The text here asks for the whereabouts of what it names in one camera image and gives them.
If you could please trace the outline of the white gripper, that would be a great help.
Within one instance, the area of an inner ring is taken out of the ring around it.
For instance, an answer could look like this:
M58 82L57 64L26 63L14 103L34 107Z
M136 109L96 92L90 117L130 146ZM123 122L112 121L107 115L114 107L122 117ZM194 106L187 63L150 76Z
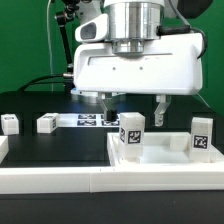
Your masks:
M148 41L138 56L112 53L109 43L83 44L75 53L74 84L80 91L157 95L155 125L161 127L171 103L169 95L194 95L202 88L202 36L167 35ZM104 120L114 122L111 93L99 93Z

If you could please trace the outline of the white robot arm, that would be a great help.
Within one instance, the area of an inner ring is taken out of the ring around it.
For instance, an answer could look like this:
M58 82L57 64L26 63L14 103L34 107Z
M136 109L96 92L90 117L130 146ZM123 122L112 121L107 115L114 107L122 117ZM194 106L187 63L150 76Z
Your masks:
M80 19L73 62L78 94L94 96L107 120L113 94L154 94L161 126L172 95L195 95L203 85L205 34L173 0L81 0L68 16Z

